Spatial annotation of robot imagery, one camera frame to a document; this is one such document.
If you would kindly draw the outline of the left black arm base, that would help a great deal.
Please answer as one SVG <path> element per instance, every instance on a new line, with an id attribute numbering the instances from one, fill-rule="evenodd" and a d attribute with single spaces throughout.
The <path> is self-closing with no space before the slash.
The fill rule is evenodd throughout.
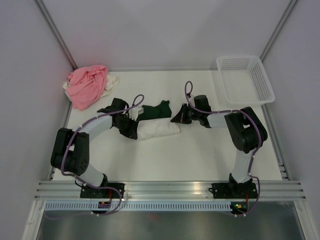
<path id="1" fill-rule="evenodd" d="M 89 186 L 82 186 L 81 199 L 120 199 L 125 192 L 125 184 L 120 182 L 108 183 L 108 189 L 96 189 Z"/>

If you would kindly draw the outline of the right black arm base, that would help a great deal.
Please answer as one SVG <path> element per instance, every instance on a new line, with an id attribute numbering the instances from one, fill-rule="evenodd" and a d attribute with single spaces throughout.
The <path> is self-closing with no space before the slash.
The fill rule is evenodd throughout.
<path id="1" fill-rule="evenodd" d="M 234 184 L 229 183 L 212 183 L 208 189 L 214 199 L 256 199 L 258 190 L 255 183 Z"/>

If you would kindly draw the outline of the pink t-shirt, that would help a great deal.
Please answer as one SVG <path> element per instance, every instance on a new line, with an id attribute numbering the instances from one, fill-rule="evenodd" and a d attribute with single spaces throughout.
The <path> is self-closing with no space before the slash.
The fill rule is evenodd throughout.
<path id="1" fill-rule="evenodd" d="M 65 92 L 74 109 L 83 111 L 100 99 L 107 84 L 107 73 L 104 65 L 81 67 L 69 73 Z"/>

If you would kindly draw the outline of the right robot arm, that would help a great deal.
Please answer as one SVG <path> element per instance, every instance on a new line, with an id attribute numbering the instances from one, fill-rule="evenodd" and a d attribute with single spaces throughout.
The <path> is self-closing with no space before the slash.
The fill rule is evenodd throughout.
<path id="1" fill-rule="evenodd" d="M 251 168 L 256 152 L 267 140 L 268 134 L 260 119 L 250 107 L 240 110 L 212 112 L 206 95 L 187 95 L 188 103 L 182 104 L 172 123 L 189 125 L 199 121 L 200 125 L 212 128 L 227 128 L 236 148 L 235 164 L 229 175 L 228 192 L 235 198 L 247 190 L 245 183 L 252 180 Z"/>

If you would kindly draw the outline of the white and green t-shirt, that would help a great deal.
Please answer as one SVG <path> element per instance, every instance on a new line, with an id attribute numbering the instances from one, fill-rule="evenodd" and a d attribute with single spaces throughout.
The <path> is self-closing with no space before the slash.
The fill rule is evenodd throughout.
<path id="1" fill-rule="evenodd" d="M 179 134 L 180 128 L 173 122 L 169 100 L 162 100 L 158 105 L 142 105 L 142 113 L 137 115 L 137 140 L 145 141 L 152 138 Z"/>

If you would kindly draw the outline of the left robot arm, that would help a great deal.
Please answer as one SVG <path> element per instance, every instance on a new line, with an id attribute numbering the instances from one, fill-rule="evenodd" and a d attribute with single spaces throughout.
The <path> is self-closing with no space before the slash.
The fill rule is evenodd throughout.
<path id="1" fill-rule="evenodd" d="M 106 197 L 110 189 L 108 177 L 90 164 L 90 143 L 112 128 L 136 140 L 138 122 L 130 118 L 129 111 L 135 110 L 140 103 L 129 105 L 120 98 L 114 98 L 110 106 L 99 109 L 78 127 L 60 128 L 51 154 L 51 166 L 59 169 L 63 176 L 74 177 L 83 186 L 90 187 L 98 198 Z"/>

